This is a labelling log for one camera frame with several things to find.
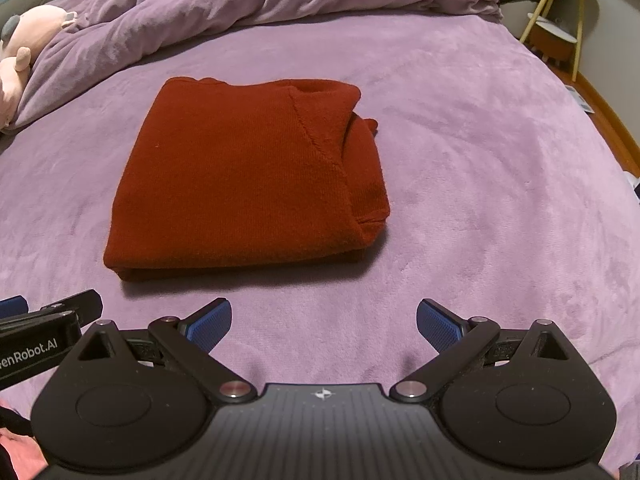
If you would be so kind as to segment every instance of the circular pad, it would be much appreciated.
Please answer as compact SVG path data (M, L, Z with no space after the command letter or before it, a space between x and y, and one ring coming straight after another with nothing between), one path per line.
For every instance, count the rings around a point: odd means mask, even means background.
M513 422L532 426L553 424L571 409L566 395L546 384L508 386L495 398L495 405Z
M81 381L54 376L31 412L42 449L72 469L112 474L162 462L207 419L204 394L183 375L114 359L74 372Z
M76 410L94 426L114 428L132 424L151 408L151 398L142 388L129 384L98 386L80 397Z

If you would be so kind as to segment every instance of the pink fabric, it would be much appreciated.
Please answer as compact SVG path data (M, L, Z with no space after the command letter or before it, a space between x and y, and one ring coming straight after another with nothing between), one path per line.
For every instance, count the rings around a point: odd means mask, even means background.
M11 409L2 399L0 406ZM18 480L31 480L47 465L40 447L30 436L16 435L7 428L0 428L0 446L9 453Z

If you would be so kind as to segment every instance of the pink stuffed animal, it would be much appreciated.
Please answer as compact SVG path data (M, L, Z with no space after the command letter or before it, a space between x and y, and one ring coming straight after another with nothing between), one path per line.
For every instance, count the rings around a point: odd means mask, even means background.
M14 118L31 71L31 51L20 47L15 57L0 61L0 128Z
M76 12L42 5L12 16L0 32L0 128L13 120L33 64L63 28L76 22Z

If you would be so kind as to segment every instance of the plush toy ear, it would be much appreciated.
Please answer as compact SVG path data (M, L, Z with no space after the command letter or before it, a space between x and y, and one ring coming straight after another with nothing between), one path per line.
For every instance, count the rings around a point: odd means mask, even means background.
M31 63L31 49L22 46L15 55L15 71L22 72L26 70L29 67L29 63Z
M66 14L66 19L62 22L62 28L73 25L78 20L78 13L74 10Z
M6 20L6 23L2 26L2 31L0 32L0 40L4 43L9 43L11 36L18 27L18 23L20 23L20 16L17 16L16 14Z

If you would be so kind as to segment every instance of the baseboard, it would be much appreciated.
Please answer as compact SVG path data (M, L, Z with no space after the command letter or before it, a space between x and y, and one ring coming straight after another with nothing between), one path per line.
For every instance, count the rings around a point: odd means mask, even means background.
M634 164L631 164L629 168L625 168L627 171L630 170L631 173L635 174L635 176L640 176L640 148L636 144L633 136L626 129L626 126L622 123L618 115L613 111L613 109L609 106L609 104L604 100L598 91L589 83L589 81L578 72L578 77L576 78L576 83L580 85L582 88L582 92L586 95L583 97L588 102L593 102L602 112L604 118L609 121L611 124L614 133L618 136L618 140L622 146L628 152L628 156L632 159Z

